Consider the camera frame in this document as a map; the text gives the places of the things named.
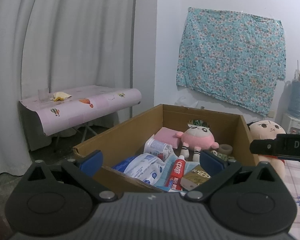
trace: floral fabric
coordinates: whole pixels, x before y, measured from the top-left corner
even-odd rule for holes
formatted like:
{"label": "floral fabric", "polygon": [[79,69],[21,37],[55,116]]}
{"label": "floral fabric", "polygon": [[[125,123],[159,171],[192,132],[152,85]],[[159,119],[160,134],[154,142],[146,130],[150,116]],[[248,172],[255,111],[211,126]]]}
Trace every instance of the floral fabric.
{"label": "floral fabric", "polygon": [[281,22],[234,11],[189,8],[177,85],[266,116],[285,78]]}

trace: rubber ring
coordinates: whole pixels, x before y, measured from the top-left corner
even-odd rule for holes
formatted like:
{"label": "rubber ring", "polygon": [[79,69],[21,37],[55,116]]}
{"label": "rubber ring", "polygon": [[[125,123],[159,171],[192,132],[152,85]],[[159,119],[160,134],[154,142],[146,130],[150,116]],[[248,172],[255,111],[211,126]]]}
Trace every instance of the rubber ring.
{"label": "rubber ring", "polygon": [[231,145],[228,144],[220,144],[219,149],[217,150],[219,153],[230,155],[233,151],[233,148]]}

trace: white bag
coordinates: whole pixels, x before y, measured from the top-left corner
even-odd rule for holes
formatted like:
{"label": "white bag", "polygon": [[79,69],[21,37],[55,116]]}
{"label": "white bag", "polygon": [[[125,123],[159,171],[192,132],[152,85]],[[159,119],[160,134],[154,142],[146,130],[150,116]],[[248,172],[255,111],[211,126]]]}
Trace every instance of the white bag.
{"label": "white bag", "polygon": [[199,101],[196,101],[194,103],[190,103],[190,100],[187,99],[185,96],[180,97],[175,103],[175,106],[184,106],[184,107],[190,107],[190,108],[197,108]]}
{"label": "white bag", "polygon": [[161,177],[164,167],[165,163],[157,156],[143,153],[129,163],[124,174],[153,185]]}

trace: brown packaging box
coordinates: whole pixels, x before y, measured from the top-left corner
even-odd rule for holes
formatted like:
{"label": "brown packaging box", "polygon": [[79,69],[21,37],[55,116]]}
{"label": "brown packaging box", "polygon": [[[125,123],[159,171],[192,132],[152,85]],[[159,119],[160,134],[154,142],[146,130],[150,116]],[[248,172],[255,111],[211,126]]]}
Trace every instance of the brown packaging box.
{"label": "brown packaging box", "polygon": [[186,190],[192,190],[208,179],[210,179],[209,174],[200,165],[197,165],[181,178],[180,185]]}
{"label": "brown packaging box", "polygon": [[[158,105],[74,147],[77,158],[83,158],[95,150],[104,156],[103,167],[94,179],[115,193],[161,192],[160,189],[138,179],[111,169],[126,158],[143,153],[145,142],[162,127],[186,131],[188,121],[199,119],[210,125],[219,144],[233,147],[232,156],[243,165],[255,166],[258,156],[249,151],[252,141],[242,115],[227,114],[182,106]],[[179,155],[181,145],[175,150]]]}

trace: plush doll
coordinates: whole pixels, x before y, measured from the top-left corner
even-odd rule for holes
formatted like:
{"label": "plush doll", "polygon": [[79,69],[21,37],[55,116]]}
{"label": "plush doll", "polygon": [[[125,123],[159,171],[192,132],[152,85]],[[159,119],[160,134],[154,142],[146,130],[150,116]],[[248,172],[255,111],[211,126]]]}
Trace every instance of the plush doll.
{"label": "plush doll", "polygon": [[[286,133],[280,125],[269,120],[251,122],[248,123],[248,127],[253,140],[275,139],[278,133]],[[259,155],[259,161],[270,162],[280,178],[284,178],[284,160],[279,160],[274,156]]]}
{"label": "plush doll", "polygon": [[190,127],[183,132],[177,132],[177,137],[181,138],[181,155],[187,159],[189,149],[194,151],[193,161],[198,162],[201,150],[218,149],[219,144],[214,141],[214,137],[208,127],[188,124]]}

